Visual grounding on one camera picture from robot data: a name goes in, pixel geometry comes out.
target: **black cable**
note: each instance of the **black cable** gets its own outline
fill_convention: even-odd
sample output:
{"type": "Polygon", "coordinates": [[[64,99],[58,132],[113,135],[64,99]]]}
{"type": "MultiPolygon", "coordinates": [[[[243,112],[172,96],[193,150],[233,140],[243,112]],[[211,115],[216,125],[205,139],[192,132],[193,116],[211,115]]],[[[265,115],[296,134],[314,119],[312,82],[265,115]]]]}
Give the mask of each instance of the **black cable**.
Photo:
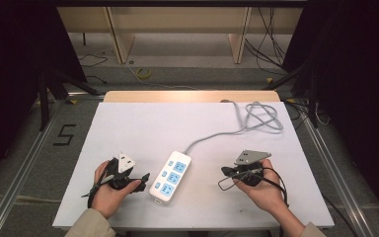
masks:
{"type": "Polygon", "coordinates": [[[266,61],[266,62],[270,62],[270,63],[272,63],[272,64],[274,64],[275,66],[277,66],[277,67],[279,67],[279,68],[281,68],[282,69],[282,67],[281,67],[281,65],[280,64],[278,64],[278,63],[276,63],[275,61],[273,61],[271,58],[269,58],[268,56],[266,56],[263,52],[261,52],[261,51],[259,51],[258,49],[256,49],[247,39],[245,39],[245,41],[248,43],[248,46],[250,46],[251,47],[251,50],[253,50],[255,53],[257,53],[257,54],[259,54],[259,55],[261,55],[262,57],[264,57],[265,59],[263,59],[263,58],[260,58],[259,57],[259,59],[261,59],[261,60],[263,60],[263,61],[266,61]]]}
{"type": "MultiPolygon", "coordinates": [[[[266,59],[266,58],[261,58],[261,57],[259,56],[259,54],[261,54],[261,55],[263,55],[263,56],[265,56],[265,57],[267,57],[267,56],[264,55],[262,52],[258,52],[257,49],[255,49],[255,48],[249,43],[249,41],[248,41],[247,39],[245,39],[245,41],[250,45],[250,47],[252,47],[252,48],[249,48],[249,47],[245,44],[245,47],[246,47],[246,49],[248,50],[248,52],[250,52],[253,56],[256,57],[256,59],[257,59],[257,66],[259,67],[260,70],[262,70],[262,71],[264,71],[264,72],[268,72],[268,73],[276,74],[276,75],[281,75],[281,76],[285,76],[285,75],[286,75],[286,73],[279,73],[279,72],[268,71],[268,70],[262,68],[261,65],[260,65],[260,63],[259,63],[259,59],[262,60],[262,61],[265,61],[265,62],[271,62],[271,61],[269,61],[269,60],[271,60],[271,59],[268,60],[268,59],[266,59]]],[[[278,66],[280,69],[284,70],[280,65],[278,65],[278,64],[275,64],[275,65],[278,66]]]]}
{"type": "MultiPolygon", "coordinates": [[[[281,190],[282,193],[283,193],[283,196],[284,196],[285,205],[287,205],[287,207],[289,207],[289,205],[288,205],[287,188],[285,187],[284,181],[281,179],[281,177],[279,176],[279,174],[274,169],[271,169],[271,168],[268,168],[268,167],[264,167],[264,169],[272,170],[278,176],[278,178],[281,180],[282,185],[284,186],[284,188],[282,188],[280,185],[274,183],[273,181],[266,179],[265,177],[260,177],[260,176],[256,176],[256,175],[254,175],[254,176],[256,176],[257,178],[260,178],[260,179],[262,179],[264,181],[267,181],[268,183],[272,184],[273,186],[275,186],[279,190],[281,190]]],[[[282,226],[280,225],[279,226],[279,237],[283,237],[283,236],[284,236],[284,229],[282,229],[282,226]]]]}
{"type": "Polygon", "coordinates": [[[262,181],[265,181],[273,186],[275,186],[277,189],[279,189],[280,191],[282,191],[282,194],[283,194],[283,199],[284,199],[284,202],[285,204],[288,206],[288,195],[287,195],[287,190],[286,190],[286,187],[285,187],[285,184],[284,182],[282,181],[281,177],[279,176],[279,174],[274,170],[274,169],[271,169],[271,168],[268,168],[268,167],[263,167],[264,170],[272,170],[277,176],[278,178],[281,180],[282,182],[282,186],[280,186],[279,184],[275,183],[274,181],[271,181],[265,177],[262,177],[262,176],[259,176],[259,175],[256,175],[255,173],[253,173],[252,171],[246,171],[246,172],[242,172],[242,173],[238,173],[238,174],[235,174],[233,176],[230,176],[230,177],[227,177],[221,181],[218,182],[218,187],[222,190],[222,191],[228,191],[230,190],[231,188],[233,188],[238,182],[240,182],[241,180],[243,180],[246,176],[248,175],[253,175],[255,177],[257,177],[258,179],[262,180],[262,181]],[[232,186],[230,186],[229,188],[227,189],[223,189],[221,186],[220,186],[220,183],[227,180],[227,179],[230,179],[230,178],[233,178],[233,177],[236,177],[236,176],[240,176],[240,175],[243,175],[244,176],[241,178],[241,179],[238,179],[238,181],[236,183],[234,183],[232,186]]]}
{"type": "Polygon", "coordinates": [[[352,228],[352,226],[349,224],[349,222],[343,216],[341,211],[323,193],[321,193],[321,194],[322,194],[323,199],[325,199],[334,208],[334,210],[338,213],[338,215],[343,219],[343,221],[345,222],[345,224],[347,225],[349,230],[352,232],[353,236],[358,237],[358,234],[356,233],[355,229],[352,228]]]}
{"type": "Polygon", "coordinates": [[[298,124],[296,125],[296,127],[294,127],[294,130],[297,130],[298,127],[300,127],[300,125],[303,124],[303,122],[304,122],[307,118],[308,118],[308,116],[306,116],[305,118],[303,118],[303,120],[301,120],[301,122],[298,123],[298,124]]]}
{"type": "Polygon", "coordinates": [[[282,100],[282,102],[286,105],[289,105],[293,108],[295,108],[298,112],[302,112],[304,114],[309,114],[307,110],[304,110],[302,107],[307,107],[305,104],[295,103],[295,102],[289,102],[288,100],[282,100]]]}
{"type": "Polygon", "coordinates": [[[87,57],[87,56],[93,56],[93,57],[101,58],[102,61],[99,61],[99,62],[94,63],[94,64],[92,64],[92,65],[81,65],[81,66],[84,66],[84,67],[93,67],[93,66],[96,66],[96,65],[98,65],[98,64],[101,64],[101,63],[103,63],[103,62],[105,62],[105,61],[108,60],[107,57],[96,56],[96,55],[93,55],[93,54],[86,54],[85,56],[78,58],[78,60],[80,61],[80,60],[84,59],[84,58],[87,57]]]}
{"type": "Polygon", "coordinates": [[[93,77],[93,78],[97,78],[98,80],[102,81],[104,84],[108,84],[108,82],[107,82],[107,81],[105,81],[105,80],[103,80],[103,79],[99,78],[98,76],[86,76],[86,77],[93,77]]]}
{"type": "Polygon", "coordinates": [[[98,179],[98,181],[92,186],[92,188],[89,191],[89,193],[86,194],[86,195],[81,196],[81,198],[88,197],[88,208],[91,208],[92,201],[94,200],[95,194],[100,189],[100,187],[102,185],[104,185],[104,184],[102,184],[102,181],[103,181],[104,175],[106,174],[107,170],[108,170],[108,165],[105,167],[103,173],[101,173],[101,176],[98,179]]]}
{"type": "Polygon", "coordinates": [[[273,35],[273,16],[274,16],[274,8],[270,8],[269,9],[269,23],[268,25],[266,25],[266,22],[265,22],[265,18],[264,18],[264,15],[263,13],[261,12],[261,8],[258,8],[259,12],[260,12],[260,16],[263,20],[263,23],[264,23],[264,26],[265,26],[265,29],[266,29],[266,32],[265,32],[265,36],[263,38],[263,42],[264,42],[264,39],[266,37],[266,35],[269,35],[269,38],[271,39],[271,42],[272,42],[272,47],[273,47],[273,51],[275,53],[275,56],[278,60],[278,62],[281,64],[281,60],[284,60],[284,56],[283,54],[285,55],[285,52],[284,50],[282,50],[282,48],[279,46],[279,43],[277,42],[276,38],[274,37],[273,35]]]}
{"type": "Polygon", "coordinates": [[[289,106],[289,107],[292,107],[292,108],[294,108],[294,110],[297,112],[297,116],[295,117],[295,118],[292,118],[292,117],[290,117],[290,119],[291,120],[297,120],[297,119],[299,119],[300,117],[301,117],[301,114],[300,114],[300,112],[298,111],[298,108],[297,107],[295,107],[294,105],[292,105],[291,103],[289,103],[289,102],[283,102],[284,103],[284,105],[287,105],[287,106],[289,106]]]}

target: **white plug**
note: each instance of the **white plug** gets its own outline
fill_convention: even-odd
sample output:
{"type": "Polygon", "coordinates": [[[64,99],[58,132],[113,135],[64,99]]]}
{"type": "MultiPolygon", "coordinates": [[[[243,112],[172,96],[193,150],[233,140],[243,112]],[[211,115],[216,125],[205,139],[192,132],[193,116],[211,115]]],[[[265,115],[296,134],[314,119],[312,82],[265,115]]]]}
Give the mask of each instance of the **white plug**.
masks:
{"type": "Polygon", "coordinates": [[[133,168],[136,163],[127,155],[119,153],[118,155],[118,172],[122,173],[126,170],[133,168]]]}

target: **power strip socket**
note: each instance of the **power strip socket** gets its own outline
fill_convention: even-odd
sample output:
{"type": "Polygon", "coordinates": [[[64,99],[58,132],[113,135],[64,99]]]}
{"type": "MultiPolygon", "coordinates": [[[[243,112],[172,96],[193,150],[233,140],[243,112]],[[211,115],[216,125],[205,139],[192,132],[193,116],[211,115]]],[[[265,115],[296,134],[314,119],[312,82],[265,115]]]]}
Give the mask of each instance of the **power strip socket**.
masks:
{"type": "Polygon", "coordinates": [[[169,203],[190,166],[190,157],[174,151],[150,188],[150,195],[158,204],[169,203]]]}

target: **gray cable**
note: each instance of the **gray cable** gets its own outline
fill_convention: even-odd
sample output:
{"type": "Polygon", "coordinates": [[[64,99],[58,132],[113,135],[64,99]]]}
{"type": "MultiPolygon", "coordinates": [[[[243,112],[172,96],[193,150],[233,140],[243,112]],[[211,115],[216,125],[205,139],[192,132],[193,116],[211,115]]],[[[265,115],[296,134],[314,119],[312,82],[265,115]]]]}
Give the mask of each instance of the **gray cable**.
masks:
{"type": "Polygon", "coordinates": [[[328,119],[326,121],[322,121],[318,115],[318,108],[319,108],[319,103],[316,103],[316,110],[315,110],[316,119],[318,119],[321,125],[328,125],[329,122],[331,121],[331,118],[328,116],[328,119]]]}
{"type": "Polygon", "coordinates": [[[276,109],[274,107],[268,106],[268,105],[263,105],[259,102],[253,102],[253,103],[247,104],[245,106],[245,110],[248,114],[245,116],[245,119],[242,119],[238,105],[235,102],[232,102],[232,101],[229,101],[229,102],[231,102],[235,108],[236,115],[238,116],[238,121],[239,121],[239,125],[241,128],[239,130],[236,130],[236,131],[225,131],[225,132],[214,133],[212,135],[209,135],[209,136],[203,137],[201,139],[195,140],[184,151],[184,154],[187,155],[188,152],[190,151],[190,149],[193,146],[195,146],[197,143],[204,141],[204,140],[207,140],[207,139],[210,139],[212,137],[218,136],[218,135],[236,135],[236,134],[238,134],[244,130],[251,131],[251,130],[255,130],[256,128],[259,128],[261,126],[267,126],[272,130],[276,130],[275,132],[269,131],[269,133],[273,133],[273,134],[279,134],[283,130],[283,125],[277,118],[278,112],[276,111],[276,109]],[[253,113],[253,110],[256,108],[263,109],[269,115],[270,119],[263,120],[259,116],[255,115],[253,113]],[[257,123],[256,125],[253,125],[253,126],[248,126],[248,121],[251,117],[257,119],[259,121],[259,123],[257,123]]]}

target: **white tabletop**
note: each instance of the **white tabletop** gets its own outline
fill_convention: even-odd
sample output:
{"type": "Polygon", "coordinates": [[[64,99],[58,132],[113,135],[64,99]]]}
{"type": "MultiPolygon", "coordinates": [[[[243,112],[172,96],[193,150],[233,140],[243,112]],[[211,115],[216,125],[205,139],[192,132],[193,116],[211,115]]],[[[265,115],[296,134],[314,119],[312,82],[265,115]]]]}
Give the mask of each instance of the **white tabletop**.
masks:
{"type": "MultiPolygon", "coordinates": [[[[290,209],[307,224],[332,227],[300,142],[283,103],[264,103],[278,111],[284,129],[221,135],[194,146],[191,165],[174,199],[159,205],[149,188],[173,151],[183,152],[195,140],[239,128],[231,103],[100,103],[53,226],[68,229],[87,207],[95,169],[119,152],[136,162],[130,178],[151,177],[142,193],[129,195],[110,218],[124,230],[270,229],[278,223],[236,187],[223,192],[221,167],[232,167],[243,150],[270,152],[272,165],[282,177],[290,209]]],[[[246,114],[246,103],[238,103],[246,114]]]]}

